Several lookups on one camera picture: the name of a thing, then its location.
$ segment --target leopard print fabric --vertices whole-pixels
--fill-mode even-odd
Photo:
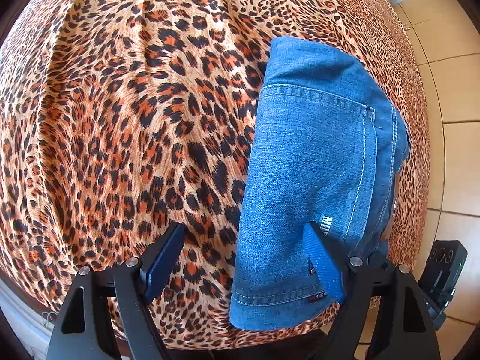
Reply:
[[[390,258],[413,267],[426,102],[387,0],[32,0],[0,52],[1,269],[58,311],[79,267],[138,256],[178,221],[185,247],[150,308],[169,347],[256,345],[330,322],[337,306],[278,331],[229,323],[257,99],[280,35],[356,56],[407,122]]]

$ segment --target brand label on jeans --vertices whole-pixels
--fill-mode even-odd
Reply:
[[[322,298],[325,298],[327,296],[327,293],[325,291],[322,291],[322,292],[319,292],[318,294],[315,294],[315,295],[310,295],[308,297],[308,302],[309,303],[313,303],[313,302],[316,302]]]

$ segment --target tiled floor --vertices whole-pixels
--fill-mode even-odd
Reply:
[[[480,323],[480,34],[456,0],[404,0],[394,9],[414,49],[430,128],[430,193],[414,276],[435,239],[459,239],[468,250],[437,332],[442,360],[451,360]],[[362,341],[371,337],[375,312]],[[356,357],[364,359],[366,348],[358,346]]]

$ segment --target silver bolt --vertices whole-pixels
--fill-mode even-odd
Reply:
[[[125,261],[125,265],[126,266],[136,266],[138,264],[138,258],[136,257],[130,257],[129,259],[127,259],[127,261]]]
[[[78,271],[78,273],[80,274],[80,276],[85,276],[85,275],[88,275],[90,273],[90,267],[89,266],[83,266],[82,268],[80,268],[80,270]]]
[[[407,274],[407,273],[410,272],[409,266],[408,266],[408,265],[405,265],[405,264],[400,264],[400,265],[398,266],[398,269],[399,269],[400,272],[403,273],[403,274]]]
[[[350,264],[353,266],[361,266],[363,261],[360,257],[350,257]]]

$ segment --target denim fabric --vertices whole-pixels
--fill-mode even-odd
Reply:
[[[304,226],[320,223],[348,255],[386,252],[380,235],[392,209],[394,174],[409,149],[399,112],[355,57],[323,43],[273,39],[240,217],[230,322],[249,330],[291,327],[341,300],[335,273]]]

